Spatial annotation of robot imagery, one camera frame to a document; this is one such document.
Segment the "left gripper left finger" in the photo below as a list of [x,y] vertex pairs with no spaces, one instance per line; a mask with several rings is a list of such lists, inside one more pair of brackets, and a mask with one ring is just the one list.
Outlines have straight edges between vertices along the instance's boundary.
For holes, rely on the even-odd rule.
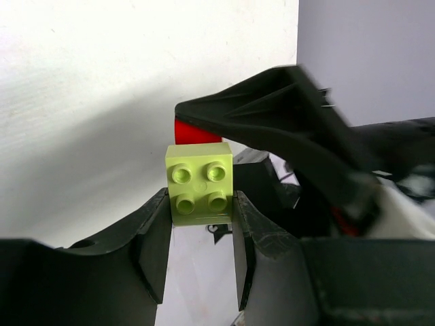
[[68,248],[1,241],[2,325],[153,325],[171,240],[168,191]]

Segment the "red rounded brick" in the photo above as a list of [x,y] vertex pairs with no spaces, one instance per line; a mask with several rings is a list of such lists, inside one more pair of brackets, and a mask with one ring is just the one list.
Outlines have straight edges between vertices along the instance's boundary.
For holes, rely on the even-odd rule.
[[203,143],[220,143],[222,137],[207,132],[196,126],[182,122],[175,118],[174,121],[174,139],[176,145],[192,145]]

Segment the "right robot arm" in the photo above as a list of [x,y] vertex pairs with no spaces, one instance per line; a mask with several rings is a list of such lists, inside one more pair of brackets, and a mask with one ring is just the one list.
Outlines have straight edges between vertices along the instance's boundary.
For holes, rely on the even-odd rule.
[[434,238],[434,118],[351,127],[300,66],[275,67],[179,103],[175,119],[283,159],[309,222],[345,233]]

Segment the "lime rounded brick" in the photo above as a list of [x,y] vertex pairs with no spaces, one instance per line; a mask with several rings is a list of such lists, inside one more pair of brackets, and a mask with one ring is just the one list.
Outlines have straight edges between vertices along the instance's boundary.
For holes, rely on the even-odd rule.
[[233,154],[227,142],[170,145],[165,167],[173,225],[231,222]]

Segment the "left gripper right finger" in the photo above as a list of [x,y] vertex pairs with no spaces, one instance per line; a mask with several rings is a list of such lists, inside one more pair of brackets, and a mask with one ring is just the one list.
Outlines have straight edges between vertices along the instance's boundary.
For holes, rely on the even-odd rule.
[[433,325],[434,243],[299,240],[243,192],[233,199],[239,310],[247,325]]

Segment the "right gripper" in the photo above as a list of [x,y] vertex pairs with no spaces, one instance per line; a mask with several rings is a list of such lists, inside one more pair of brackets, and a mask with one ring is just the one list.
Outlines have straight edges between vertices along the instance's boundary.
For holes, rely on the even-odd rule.
[[329,237],[332,224],[365,234],[381,213],[377,158],[298,65],[179,103],[175,118],[285,160],[299,185],[279,180],[269,153],[237,154],[234,189],[297,238]]

